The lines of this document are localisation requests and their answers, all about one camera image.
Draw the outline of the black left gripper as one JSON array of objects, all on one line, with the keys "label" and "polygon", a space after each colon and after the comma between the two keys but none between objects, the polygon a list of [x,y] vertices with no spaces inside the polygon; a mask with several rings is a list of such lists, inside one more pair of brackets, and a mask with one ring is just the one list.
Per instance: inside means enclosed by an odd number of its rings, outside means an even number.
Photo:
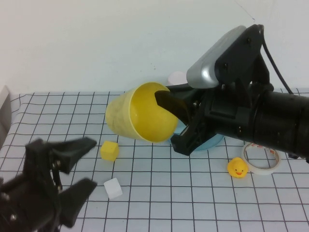
[{"label": "black left gripper", "polygon": [[52,143],[37,139],[27,144],[22,173],[0,183],[0,230],[57,232],[59,223],[72,228],[97,182],[84,178],[58,196],[50,171],[69,174],[96,145],[89,137]]}]

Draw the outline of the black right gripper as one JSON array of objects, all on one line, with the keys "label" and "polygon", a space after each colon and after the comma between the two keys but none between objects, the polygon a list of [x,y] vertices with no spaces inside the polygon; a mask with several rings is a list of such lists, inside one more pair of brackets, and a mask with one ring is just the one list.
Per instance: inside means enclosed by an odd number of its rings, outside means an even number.
[{"label": "black right gripper", "polygon": [[195,89],[186,84],[167,86],[155,95],[156,103],[185,125],[171,138],[174,151],[190,155],[217,134],[252,142],[258,105],[272,84],[253,83]]}]

